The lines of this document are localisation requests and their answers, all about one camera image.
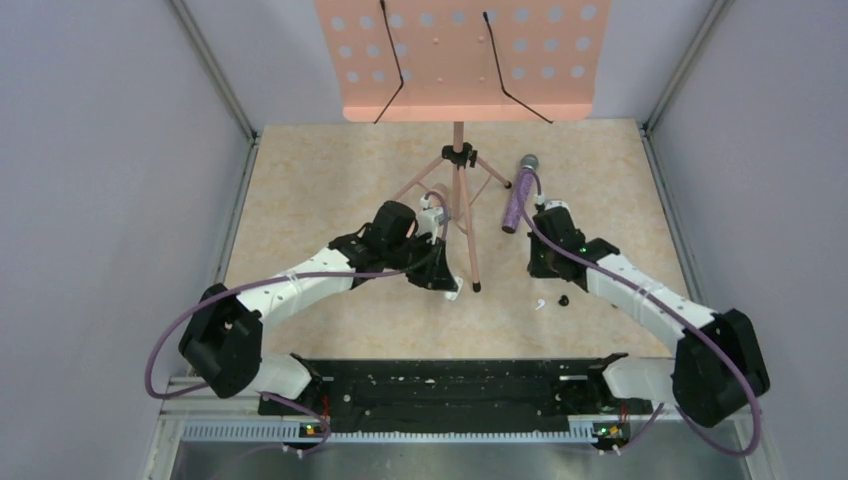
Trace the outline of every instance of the black and white robotic arm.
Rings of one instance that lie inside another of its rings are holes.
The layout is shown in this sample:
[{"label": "black and white robotic arm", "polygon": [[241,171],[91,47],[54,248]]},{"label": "black and white robotic arm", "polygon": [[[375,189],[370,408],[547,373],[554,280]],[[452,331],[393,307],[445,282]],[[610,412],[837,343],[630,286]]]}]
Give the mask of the black and white robotic arm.
[{"label": "black and white robotic arm", "polygon": [[[537,211],[533,222],[545,238],[620,279],[557,253],[532,232],[528,234],[530,275],[573,282],[609,301],[657,337],[671,353],[668,358],[616,354],[605,359],[589,379],[601,401],[641,398],[674,404],[696,423],[707,427],[748,403],[741,385],[718,356],[649,301],[649,296],[671,307],[675,314],[715,342],[739,368],[756,396],[768,390],[768,373],[747,316],[737,310],[719,313],[691,302],[639,270],[609,242],[600,238],[587,242],[585,235],[575,228],[564,202],[537,199]],[[638,288],[634,290],[621,280]]]},{"label": "black and white robotic arm", "polygon": [[[292,355],[262,351],[263,336],[284,320],[330,295],[357,288],[370,278],[402,272],[420,288],[456,299],[462,279],[451,275],[445,241],[437,236],[448,219],[442,207],[422,198],[416,213],[394,201],[374,220],[342,235],[312,258],[275,277],[279,283],[244,291],[197,312],[180,340],[180,353],[220,398],[242,390],[295,399],[315,375]],[[225,291],[213,285],[203,299]]]}]

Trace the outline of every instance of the microphone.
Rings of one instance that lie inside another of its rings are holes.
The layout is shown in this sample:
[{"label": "microphone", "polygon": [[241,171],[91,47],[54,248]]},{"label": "microphone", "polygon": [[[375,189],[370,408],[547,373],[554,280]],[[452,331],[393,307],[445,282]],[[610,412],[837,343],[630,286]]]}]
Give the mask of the microphone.
[{"label": "microphone", "polygon": [[531,153],[524,155],[524,158],[519,163],[518,174],[515,176],[515,181],[512,182],[515,188],[512,190],[512,196],[509,197],[509,203],[506,204],[503,226],[501,227],[506,233],[515,233],[515,229],[518,227],[519,222],[521,222],[521,209],[527,203],[527,197],[530,196],[530,192],[533,191],[533,186],[535,185],[532,175],[521,176],[525,168],[534,171],[538,170],[539,158]]}]

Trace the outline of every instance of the wall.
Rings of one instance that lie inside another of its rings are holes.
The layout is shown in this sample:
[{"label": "wall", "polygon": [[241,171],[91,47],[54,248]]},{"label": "wall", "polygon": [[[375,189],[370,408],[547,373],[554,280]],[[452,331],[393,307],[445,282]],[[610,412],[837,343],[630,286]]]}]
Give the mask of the wall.
[{"label": "wall", "polygon": [[3,2],[0,45],[0,478],[138,478],[144,362],[211,280],[247,144],[164,0]]},{"label": "wall", "polygon": [[[593,116],[646,120],[711,3],[613,0]],[[311,0],[187,4],[255,128],[345,121]]]},{"label": "wall", "polygon": [[711,303],[747,312],[788,478],[844,476],[848,3],[737,1],[655,136]]}]

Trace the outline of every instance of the table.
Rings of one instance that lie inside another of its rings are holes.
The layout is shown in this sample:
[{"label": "table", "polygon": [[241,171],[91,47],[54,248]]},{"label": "table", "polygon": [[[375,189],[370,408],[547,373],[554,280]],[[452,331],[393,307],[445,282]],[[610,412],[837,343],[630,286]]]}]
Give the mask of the table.
[{"label": "table", "polygon": [[[451,143],[449,123],[270,126],[262,135],[226,277],[236,286],[293,267],[372,220],[379,206]],[[685,295],[650,167],[633,120],[469,123],[466,141],[504,175],[535,153],[548,198],[568,202],[587,238],[603,237]],[[488,174],[469,169],[476,192]],[[424,179],[450,184],[448,164]],[[401,201],[419,210],[424,193]],[[550,358],[666,349],[607,302],[526,272],[527,227],[500,223],[510,191],[490,182],[474,205],[482,292],[470,288],[464,235],[451,225],[448,263],[466,280],[455,302],[404,277],[367,282],[295,315],[266,340],[313,358]],[[562,294],[570,305],[557,304]],[[535,310],[542,299],[546,306]]]}]

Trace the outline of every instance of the pink music stand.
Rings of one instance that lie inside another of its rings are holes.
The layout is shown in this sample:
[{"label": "pink music stand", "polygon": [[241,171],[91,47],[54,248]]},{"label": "pink music stand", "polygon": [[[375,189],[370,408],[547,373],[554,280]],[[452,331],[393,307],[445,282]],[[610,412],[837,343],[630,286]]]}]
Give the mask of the pink music stand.
[{"label": "pink music stand", "polygon": [[[515,98],[550,120],[579,120],[592,111],[595,70],[611,0],[386,0],[404,87],[385,111],[400,79],[380,1],[314,3],[333,59],[343,113],[350,121],[454,122],[452,146],[459,153],[464,146],[463,122],[540,120],[502,91],[492,40],[504,87]],[[415,185],[428,188],[421,180],[446,159],[440,155],[433,160],[392,198],[400,198]],[[512,186],[482,158],[476,162],[506,188]],[[468,237],[474,291],[480,291],[473,201],[465,164],[455,165],[448,202],[455,220],[466,217],[461,230]]]}]

